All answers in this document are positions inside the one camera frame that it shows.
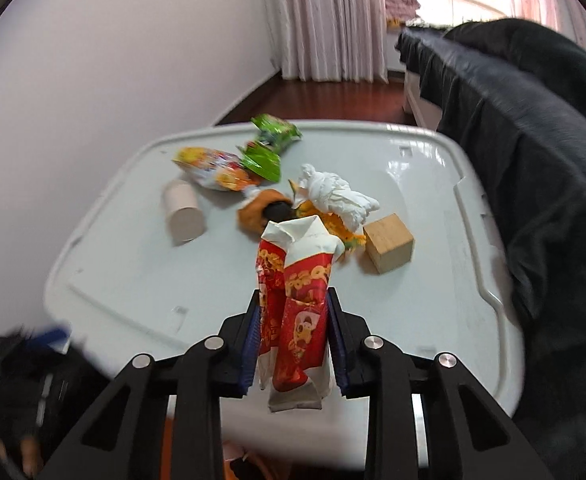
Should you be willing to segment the left hand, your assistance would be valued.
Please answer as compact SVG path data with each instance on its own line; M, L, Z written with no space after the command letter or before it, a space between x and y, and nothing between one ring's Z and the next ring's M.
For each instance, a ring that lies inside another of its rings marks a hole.
M9 445L0 438L0 464L10 479L35 479L44 464L37 438L26 436Z

